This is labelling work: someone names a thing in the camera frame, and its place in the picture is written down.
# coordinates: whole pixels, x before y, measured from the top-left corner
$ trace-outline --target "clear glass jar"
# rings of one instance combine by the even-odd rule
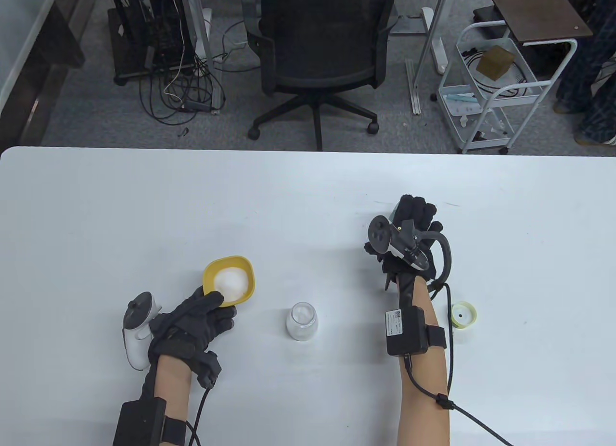
[[[319,320],[317,312],[310,303],[295,303],[286,317],[286,329],[295,340],[311,339],[317,333]]]

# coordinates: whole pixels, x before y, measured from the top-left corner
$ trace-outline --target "brown box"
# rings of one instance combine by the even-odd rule
[[[500,46],[493,46],[484,53],[477,66],[477,71],[493,81],[507,74],[515,61],[515,55]]]

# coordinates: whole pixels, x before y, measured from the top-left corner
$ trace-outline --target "forearm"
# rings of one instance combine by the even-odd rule
[[[167,355],[159,357],[154,396],[167,401],[167,408],[165,408],[167,417],[182,421],[188,420],[191,380],[191,369],[183,361]]]
[[[413,305],[424,310],[425,324],[438,325],[425,281],[417,277]],[[447,394],[447,364],[445,351],[430,347],[425,354],[411,356],[413,377],[427,391]],[[449,411],[418,391],[410,381],[400,358],[402,373],[402,409],[398,427],[398,446],[447,446],[449,444]]]

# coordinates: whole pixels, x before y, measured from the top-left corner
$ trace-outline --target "black glove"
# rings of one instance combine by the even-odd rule
[[[442,231],[443,226],[438,221],[432,221],[436,214],[436,207],[434,204],[426,204],[423,197],[413,197],[411,195],[404,195],[400,198],[400,203],[394,213],[393,224],[394,226],[402,226],[402,222],[405,220],[413,220],[415,227],[420,231]],[[422,252],[430,262],[430,268],[425,271],[420,271],[403,259],[396,257],[391,252],[385,254],[377,253],[369,242],[364,246],[366,252],[371,255],[376,255],[379,262],[383,262],[383,273],[387,274],[387,284],[389,281],[396,282],[396,275],[402,273],[409,273],[414,276],[421,276],[426,281],[436,278],[436,267],[434,266],[434,258],[430,252],[430,248],[434,244],[434,240],[426,239],[420,242],[419,246]]]
[[[161,313],[150,321],[154,339],[148,358],[154,374],[158,357],[169,355],[185,362],[203,388],[214,386],[221,371],[218,356],[205,351],[216,336],[233,327],[237,314],[234,306],[220,308],[223,301],[220,292],[204,296],[203,287],[199,287],[171,313]]]

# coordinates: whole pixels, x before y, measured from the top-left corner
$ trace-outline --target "person's leg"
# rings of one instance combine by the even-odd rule
[[[603,63],[616,52],[616,0],[598,0],[588,25],[594,36],[579,41],[576,55],[563,72],[556,93],[556,112],[585,112],[591,108],[592,84]]]
[[[579,129],[579,144],[616,145],[616,74],[599,89]]]

